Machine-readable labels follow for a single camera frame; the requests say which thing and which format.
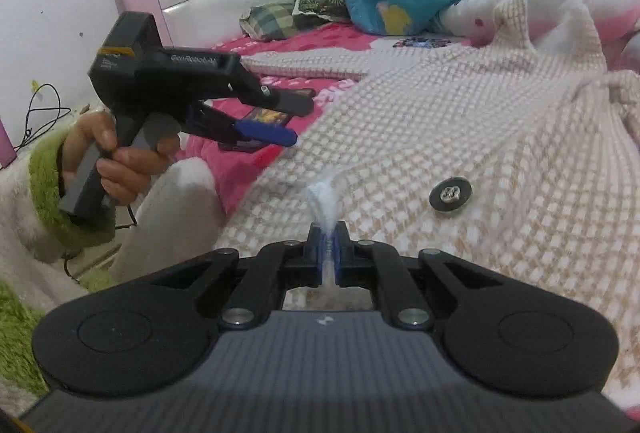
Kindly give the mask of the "left forearm fleece sleeve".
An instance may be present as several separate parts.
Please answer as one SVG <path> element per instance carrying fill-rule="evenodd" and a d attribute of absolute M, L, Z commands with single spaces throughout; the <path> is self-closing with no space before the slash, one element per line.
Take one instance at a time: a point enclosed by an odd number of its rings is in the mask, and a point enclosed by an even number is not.
<path fill-rule="evenodd" d="M 1 317 L 25 320 L 85 294 L 54 267 L 68 250 L 111 241 L 114 216 L 75 222 L 58 208 L 55 132 L 1 174 Z M 184 159 L 160 175 L 138 210 L 140 227 L 127 237 L 110 275 L 115 283 L 148 275 L 213 247 L 226 222 L 208 165 Z"/>

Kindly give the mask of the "left hand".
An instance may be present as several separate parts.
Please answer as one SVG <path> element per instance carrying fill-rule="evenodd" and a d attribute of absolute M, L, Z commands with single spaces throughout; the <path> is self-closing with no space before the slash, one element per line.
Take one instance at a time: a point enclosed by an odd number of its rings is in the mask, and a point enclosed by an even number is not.
<path fill-rule="evenodd" d="M 112 116 L 108 112 L 90 112 L 72 125 L 60 148 L 58 173 L 64 190 L 72 184 L 82 157 L 93 143 L 107 152 L 96 170 L 105 193 L 119 206 L 131 205 L 144 195 L 154 176 L 163 174 L 180 150 L 177 134 L 162 138 L 154 150 L 119 147 Z"/>

